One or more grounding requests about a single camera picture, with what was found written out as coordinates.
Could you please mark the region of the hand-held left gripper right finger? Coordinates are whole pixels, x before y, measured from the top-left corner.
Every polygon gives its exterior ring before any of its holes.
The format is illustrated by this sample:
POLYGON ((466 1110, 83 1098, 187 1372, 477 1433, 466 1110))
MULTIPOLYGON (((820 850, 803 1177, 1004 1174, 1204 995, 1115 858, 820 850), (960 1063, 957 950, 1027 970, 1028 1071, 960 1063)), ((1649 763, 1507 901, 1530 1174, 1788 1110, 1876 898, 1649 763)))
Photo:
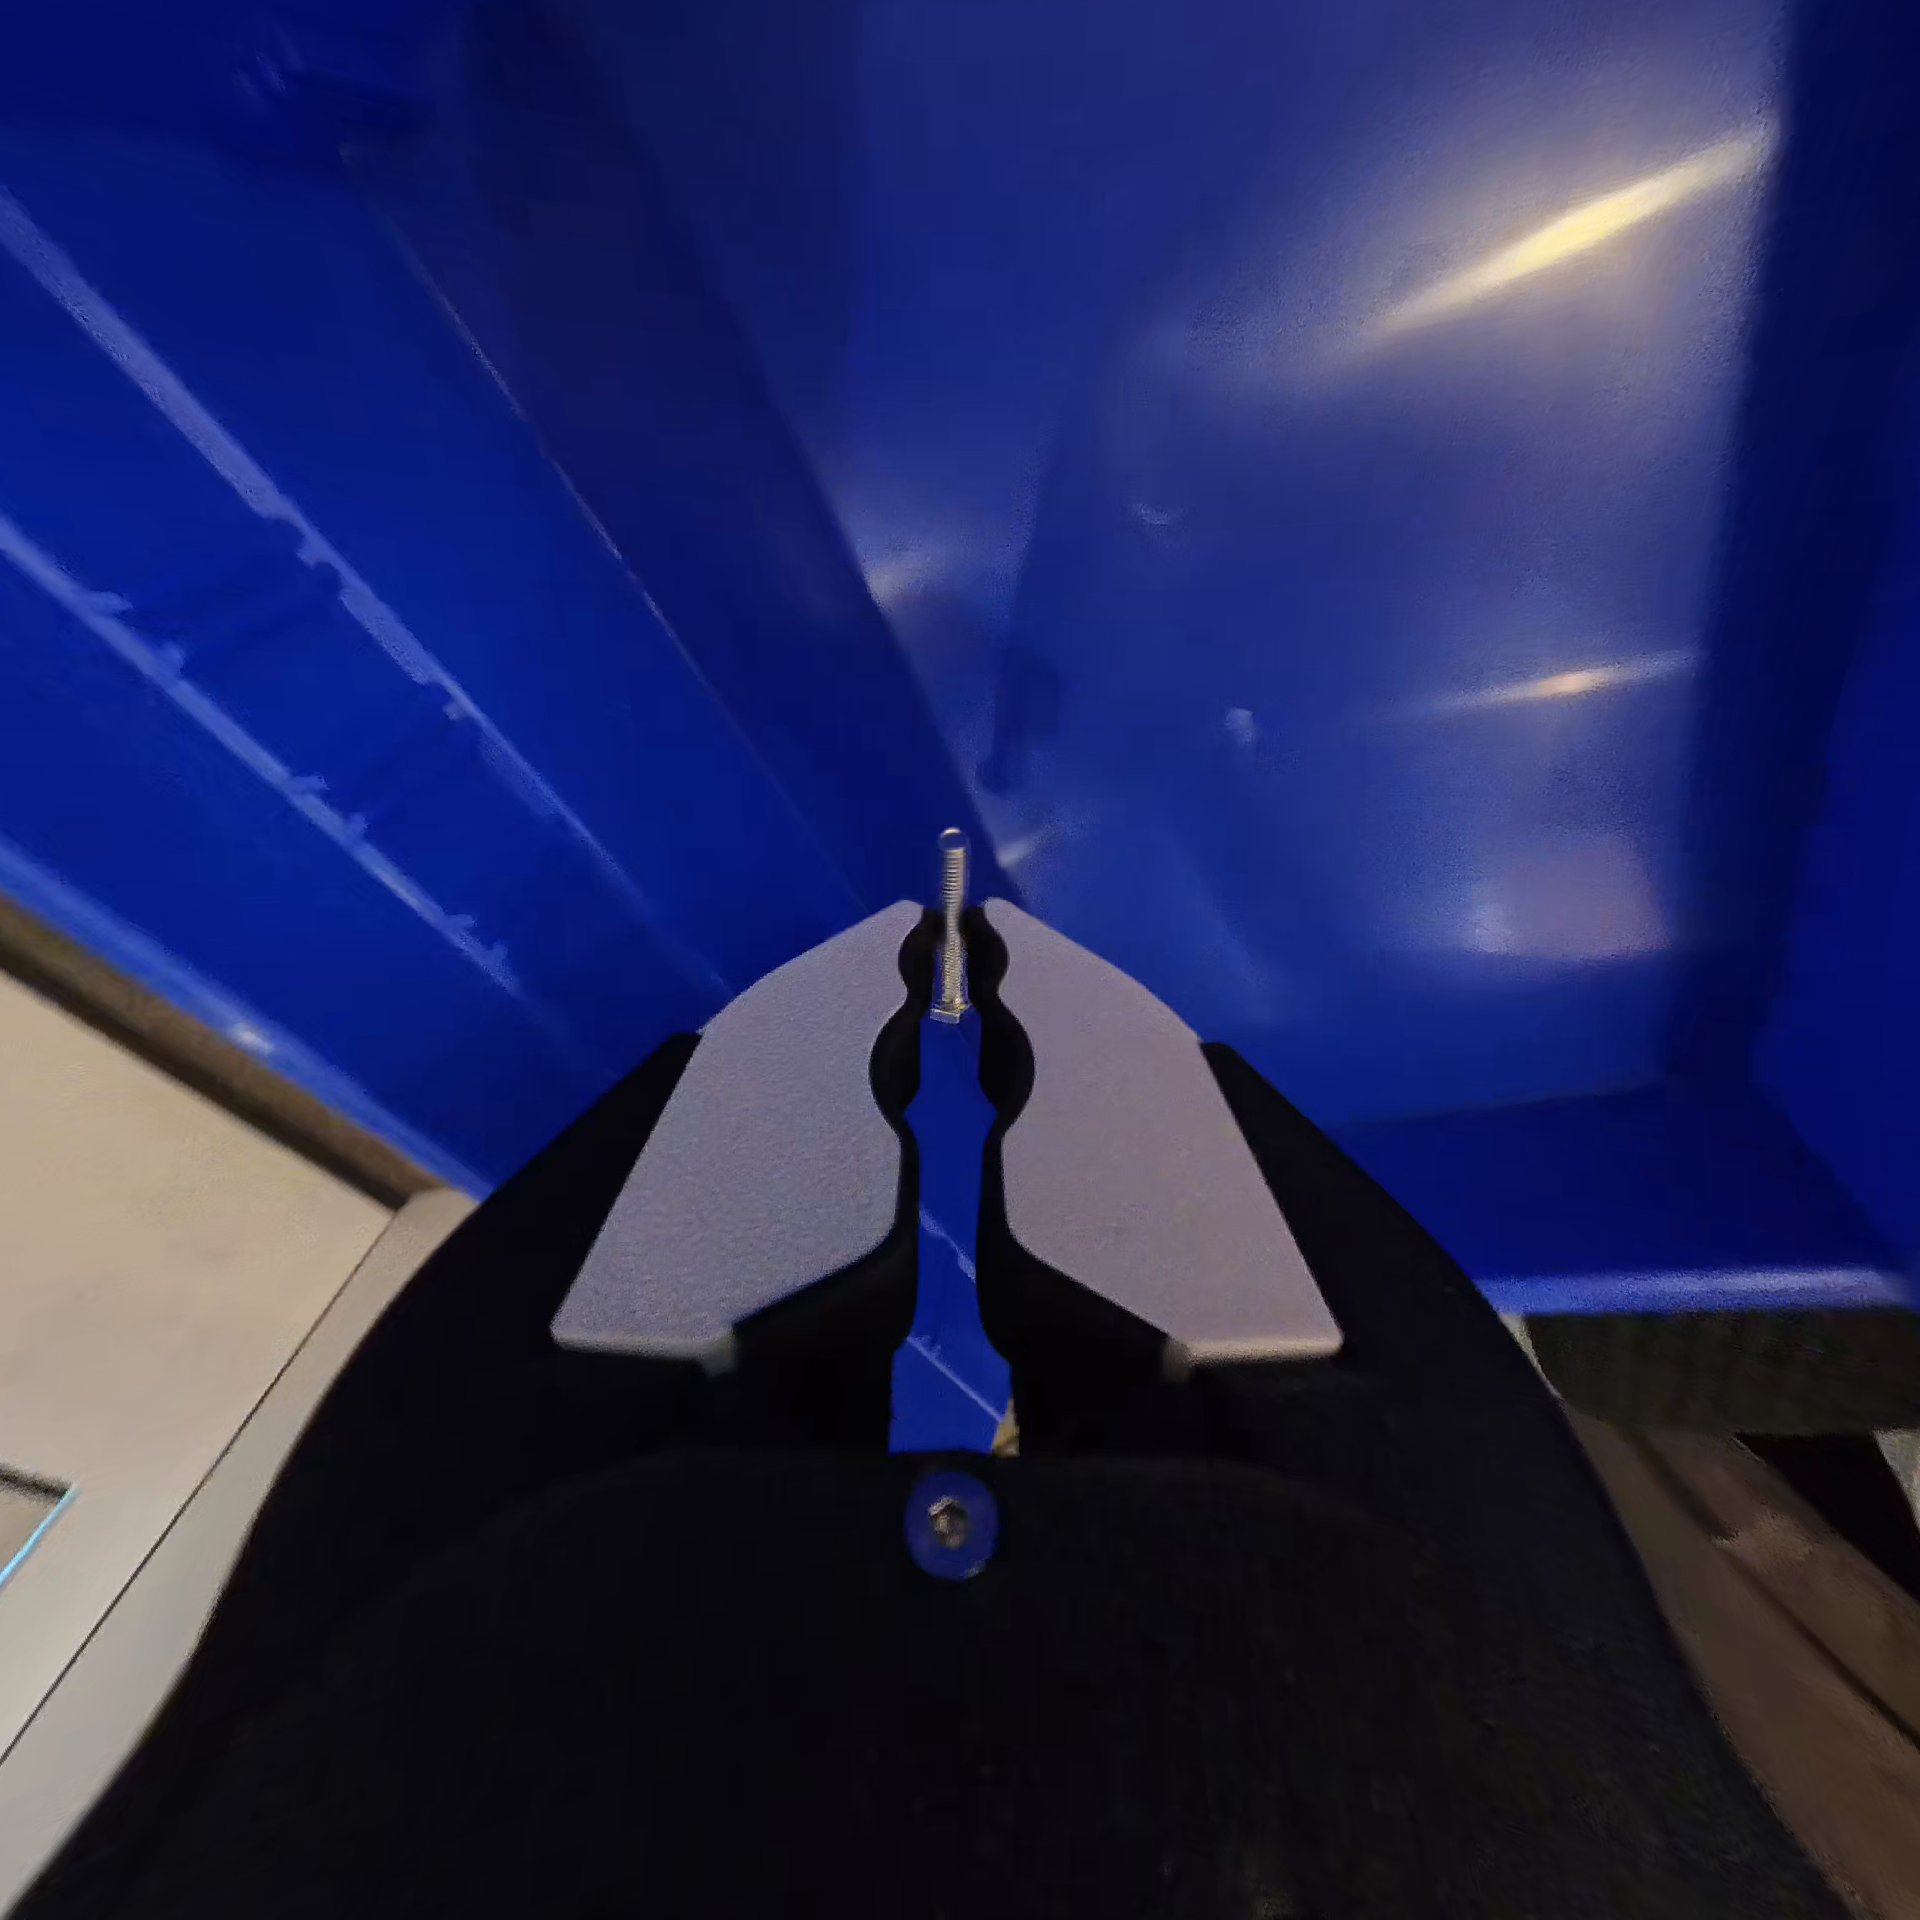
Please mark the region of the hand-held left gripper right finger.
POLYGON ((1004 1137, 1014 1242, 1156 1328, 1181 1362, 1309 1362, 1338 1323, 1200 1037, 1156 992, 1008 901, 1000 1004, 1032 1056, 1004 1137))

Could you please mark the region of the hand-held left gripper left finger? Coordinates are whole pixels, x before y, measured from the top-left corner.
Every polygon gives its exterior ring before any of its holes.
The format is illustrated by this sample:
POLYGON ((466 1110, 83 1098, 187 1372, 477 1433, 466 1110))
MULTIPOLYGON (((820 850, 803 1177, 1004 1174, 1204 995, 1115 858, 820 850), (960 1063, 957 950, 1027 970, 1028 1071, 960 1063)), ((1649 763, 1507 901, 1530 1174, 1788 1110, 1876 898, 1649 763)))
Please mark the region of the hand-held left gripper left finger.
POLYGON ((728 1362, 744 1319, 881 1249, 904 1148, 877 1050, 919 923, 889 906, 705 1022, 553 1319, 563 1349, 728 1362))

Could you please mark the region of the small silver bolt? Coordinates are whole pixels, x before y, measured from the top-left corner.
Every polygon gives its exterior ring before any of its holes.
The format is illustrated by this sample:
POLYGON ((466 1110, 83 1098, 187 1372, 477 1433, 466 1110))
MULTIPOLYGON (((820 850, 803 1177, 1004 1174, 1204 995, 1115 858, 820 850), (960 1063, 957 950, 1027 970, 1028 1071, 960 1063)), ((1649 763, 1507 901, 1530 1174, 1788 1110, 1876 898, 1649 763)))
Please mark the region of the small silver bolt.
POLYGON ((970 1013, 967 992, 967 891, 972 870, 972 843, 967 830, 942 830, 942 967, 932 1000, 932 1020, 960 1026, 970 1013))

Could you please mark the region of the blue plastic bin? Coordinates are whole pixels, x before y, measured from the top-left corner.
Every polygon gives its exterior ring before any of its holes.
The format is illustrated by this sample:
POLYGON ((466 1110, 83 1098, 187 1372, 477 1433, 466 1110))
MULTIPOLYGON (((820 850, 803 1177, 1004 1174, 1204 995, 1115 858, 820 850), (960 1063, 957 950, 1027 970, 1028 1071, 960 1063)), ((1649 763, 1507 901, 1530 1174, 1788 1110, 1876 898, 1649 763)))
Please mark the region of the blue plastic bin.
POLYGON ((1914 1431, 1918 3, 5 3, 36 967, 488 1191, 946 825, 1914 1431))

